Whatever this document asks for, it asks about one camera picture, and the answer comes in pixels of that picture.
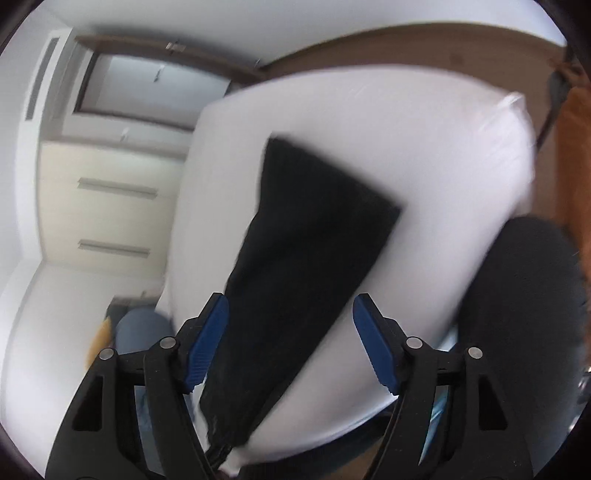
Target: black fabric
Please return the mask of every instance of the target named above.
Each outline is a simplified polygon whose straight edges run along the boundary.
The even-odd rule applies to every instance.
[[[226,285],[228,327],[200,400],[210,454],[248,440],[355,293],[399,214],[314,154],[268,141],[258,211]]]
[[[534,472],[560,447],[575,414],[585,303],[576,248],[552,223],[521,217],[501,230],[457,316],[456,348],[476,345],[485,353]]]

